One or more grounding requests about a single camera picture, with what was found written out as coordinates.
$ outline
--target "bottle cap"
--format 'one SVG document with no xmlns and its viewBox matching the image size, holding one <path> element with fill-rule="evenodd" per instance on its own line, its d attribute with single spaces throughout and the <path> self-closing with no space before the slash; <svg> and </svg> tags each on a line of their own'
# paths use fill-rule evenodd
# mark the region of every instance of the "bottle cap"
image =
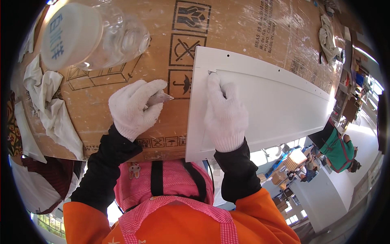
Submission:
<svg viewBox="0 0 390 244">
<path fill-rule="evenodd" d="M 103 33 L 99 12 L 79 3 L 60 8 L 43 33 L 41 55 L 51 70 L 78 64 L 99 44 Z"/>
</svg>

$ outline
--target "white panel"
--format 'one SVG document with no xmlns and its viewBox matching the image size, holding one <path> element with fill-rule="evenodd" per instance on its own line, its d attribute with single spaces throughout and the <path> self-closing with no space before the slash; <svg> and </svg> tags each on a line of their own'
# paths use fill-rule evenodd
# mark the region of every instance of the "white panel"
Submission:
<svg viewBox="0 0 390 244">
<path fill-rule="evenodd" d="M 251 152 L 289 142 L 322 130 L 335 99 L 305 79 L 262 60 L 198 46 L 191 84 L 186 161 L 213 158 L 215 149 L 203 124 L 207 107 L 208 71 L 221 84 L 238 85 L 249 112 L 245 132 Z"/>
</svg>

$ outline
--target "hand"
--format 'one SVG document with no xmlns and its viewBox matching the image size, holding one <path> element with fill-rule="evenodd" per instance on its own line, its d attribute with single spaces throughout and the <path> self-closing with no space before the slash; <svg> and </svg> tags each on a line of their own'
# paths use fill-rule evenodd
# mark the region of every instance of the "hand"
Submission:
<svg viewBox="0 0 390 244">
<path fill-rule="evenodd" d="M 163 103 L 143 111 L 148 99 L 167 86 L 163 80 L 147 83 L 138 80 L 117 90 L 108 100 L 114 124 L 118 132 L 133 142 L 137 136 L 152 127 L 163 109 Z"/>
<path fill-rule="evenodd" d="M 222 153 L 238 149 L 248 128 L 248 111 L 238 98 L 236 85 L 228 83 L 221 87 L 218 75 L 211 73 L 207 96 L 204 124 L 215 149 Z"/>
</svg>

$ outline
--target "black hair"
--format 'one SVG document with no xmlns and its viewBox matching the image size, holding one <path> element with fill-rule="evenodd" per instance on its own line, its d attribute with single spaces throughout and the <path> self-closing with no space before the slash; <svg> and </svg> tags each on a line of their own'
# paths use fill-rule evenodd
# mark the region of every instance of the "black hair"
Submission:
<svg viewBox="0 0 390 244">
<path fill-rule="evenodd" d="M 356 170 L 360 169 L 360 167 L 361 167 L 361 164 L 358 161 L 356 161 L 356 159 L 353 159 L 352 163 L 351 163 L 351 172 L 355 173 Z"/>
</svg>

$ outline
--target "black arm sleeve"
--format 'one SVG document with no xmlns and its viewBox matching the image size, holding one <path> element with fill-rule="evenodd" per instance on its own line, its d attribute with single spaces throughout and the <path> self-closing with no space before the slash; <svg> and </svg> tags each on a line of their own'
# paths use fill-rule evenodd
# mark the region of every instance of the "black arm sleeve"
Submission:
<svg viewBox="0 0 390 244">
<path fill-rule="evenodd" d="M 258 167 L 250 160 L 248 144 L 235 151 L 220 153 L 216 151 L 215 160 L 225 173 L 222 181 L 222 198 L 236 203 L 238 199 L 250 196 L 261 189 L 260 179 L 256 176 Z"/>
<path fill-rule="evenodd" d="M 123 137 L 115 125 L 108 130 L 108 135 L 100 139 L 97 153 L 88 160 L 88 170 L 72 194 L 72 201 L 87 204 L 107 216 L 107 207 L 114 201 L 114 186 L 121 172 L 119 165 L 142 152 L 136 141 Z"/>
</svg>

